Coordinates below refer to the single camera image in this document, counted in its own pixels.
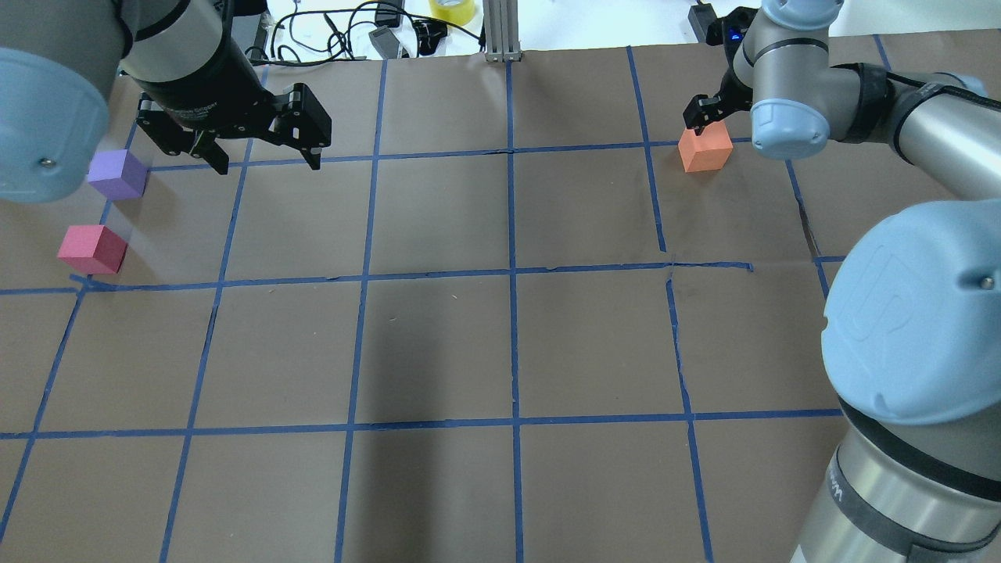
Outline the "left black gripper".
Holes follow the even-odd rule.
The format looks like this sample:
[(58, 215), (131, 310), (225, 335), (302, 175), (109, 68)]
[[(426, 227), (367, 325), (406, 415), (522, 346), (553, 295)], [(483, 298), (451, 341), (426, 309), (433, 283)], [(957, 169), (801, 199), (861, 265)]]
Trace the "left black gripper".
[(225, 30), (141, 30), (125, 70), (144, 94), (137, 126), (166, 156), (187, 154), (228, 174), (219, 138), (257, 138), (297, 150), (311, 170), (332, 143), (332, 118), (304, 83), (274, 96)]

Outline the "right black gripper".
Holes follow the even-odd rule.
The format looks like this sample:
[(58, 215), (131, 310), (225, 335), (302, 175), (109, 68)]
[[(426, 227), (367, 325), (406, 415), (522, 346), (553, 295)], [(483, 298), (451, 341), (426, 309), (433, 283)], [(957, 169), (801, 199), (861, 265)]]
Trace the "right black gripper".
[(741, 82), (731, 67), (723, 75), (718, 95), (691, 97), (683, 110), (683, 121), (687, 131), (702, 135), (710, 124), (717, 124), (737, 112), (748, 112), (752, 107), (753, 89)]

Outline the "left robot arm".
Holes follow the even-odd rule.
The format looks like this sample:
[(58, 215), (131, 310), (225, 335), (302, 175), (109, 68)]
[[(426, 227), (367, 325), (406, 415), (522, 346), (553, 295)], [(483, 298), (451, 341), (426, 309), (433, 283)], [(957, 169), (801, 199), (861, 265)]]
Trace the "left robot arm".
[(4, 1), (2, 198), (50, 203), (72, 195), (109, 125), (124, 71), (142, 89), (137, 124), (161, 152), (226, 174), (221, 139), (297, 150), (311, 170), (332, 119), (303, 83), (268, 91), (231, 36), (232, 19), (265, 2)]

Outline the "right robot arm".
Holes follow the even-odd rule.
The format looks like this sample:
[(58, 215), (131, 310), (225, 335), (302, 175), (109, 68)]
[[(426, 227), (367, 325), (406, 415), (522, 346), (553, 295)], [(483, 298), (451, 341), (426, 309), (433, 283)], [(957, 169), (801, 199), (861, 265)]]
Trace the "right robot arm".
[(973, 76), (830, 64), (842, 6), (689, 12), (728, 61), (683, 111), (696, 138), (748, 112), (774, 160), (883, 142), (954, 196), (880, 221), (830, 286), (823, 366), (848, 430), (791, 560), (980, 562), (999, 538), (999, 103)]

